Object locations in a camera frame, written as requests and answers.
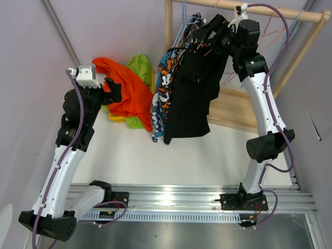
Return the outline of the orange patterned camo shorts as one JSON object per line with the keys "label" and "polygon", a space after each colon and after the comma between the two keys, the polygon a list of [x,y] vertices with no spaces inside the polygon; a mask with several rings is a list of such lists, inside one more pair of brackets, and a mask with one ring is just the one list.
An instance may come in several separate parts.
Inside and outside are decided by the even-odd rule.
{"label": "orange patterned camo shorts", "polygon": [[195,22],[185,28],[185,33],[181,39],[181,43],[176,48],[192,48],[197,43],[197,39],[194,38],[193,32],[205,26],[206,19],[202,17],[202,14],[200,12],[197,12],[195,14]]}

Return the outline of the green shorts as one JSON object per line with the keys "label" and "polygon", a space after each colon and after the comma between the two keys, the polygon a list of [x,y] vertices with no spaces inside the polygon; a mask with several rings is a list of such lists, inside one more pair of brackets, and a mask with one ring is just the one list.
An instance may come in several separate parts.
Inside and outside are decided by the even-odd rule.
{"label": "green shorts", "polygon": [[[133,56],[126,64],[126,67],[129,68],[136,75],[138,75],[143,81],[143,83],[149,88],[149,85],[151,83],[151,73],[152,71],[154,71],[154,69],[147,56],[143,54]],[[107,114],[110,113],[108,106],[102,106],[102,110],[105,111]],[[125,119],[125,122],[131,129],[144,128],[139,117],[125,117]]]}

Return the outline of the black shorts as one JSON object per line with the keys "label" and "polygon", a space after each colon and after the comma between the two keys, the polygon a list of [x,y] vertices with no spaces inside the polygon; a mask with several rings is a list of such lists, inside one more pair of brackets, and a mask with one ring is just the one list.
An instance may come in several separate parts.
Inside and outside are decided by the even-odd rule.
{"label": "black shorts", "polygon": [[184,53],[174,83],[165,144],[174,138],[202,137],[210,132],[207,119],[210,102],[219,95],[227,60],[225,53],[204,49]]}

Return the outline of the blue patterned shorts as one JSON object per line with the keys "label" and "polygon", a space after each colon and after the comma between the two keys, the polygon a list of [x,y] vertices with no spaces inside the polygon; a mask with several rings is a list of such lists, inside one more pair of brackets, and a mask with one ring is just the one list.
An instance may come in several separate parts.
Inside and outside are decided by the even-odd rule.
{"label": "blue patterned shorts", "polygon": [[151,138],[154,143],[159,143],[164,140],[173,95],[174,77],[177,73],[178,66],[181,64],[185,50],[184,47],[170,48],[158,65],[158,76],[150,108],[152,125]]}

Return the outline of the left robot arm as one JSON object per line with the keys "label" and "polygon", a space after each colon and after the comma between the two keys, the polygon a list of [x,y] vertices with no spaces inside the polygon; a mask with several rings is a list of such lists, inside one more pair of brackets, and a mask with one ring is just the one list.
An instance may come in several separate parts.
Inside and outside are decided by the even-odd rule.
{"label": "left robot arm", "polygon": [[90,209],[121,205],[113,199],[111,185],[98,180],[93,180],[82,194],[66,203],[75,172],[94,135],[93,125],[101,107],[122,101],[121,84],[111,78],[105,79],[108,91],[102,87],[84,88],[74,79],[72,83],[74,89],[64,96],[64,114],[49,174],[33,207],[19,216],[19,223],[32,232],[33,239],[40,235],[67,241]]}

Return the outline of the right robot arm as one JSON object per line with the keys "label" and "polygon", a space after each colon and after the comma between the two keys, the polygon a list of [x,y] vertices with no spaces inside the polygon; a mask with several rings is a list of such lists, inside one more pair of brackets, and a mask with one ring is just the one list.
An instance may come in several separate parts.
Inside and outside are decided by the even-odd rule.
{"label": "right robot arm", "polygon": [[229,22],[217,14],[194,37],[214,53],[230,56],[233,69],[250,96],[256,116],[258,136],[246,142],[250,163],[236,194],[221,194],[223,211],[266,211],[268,204],[262,182],[274,159],[295,137],[289,130],[273,98],[265,58],[258,53],[259,23],[242,14]]}

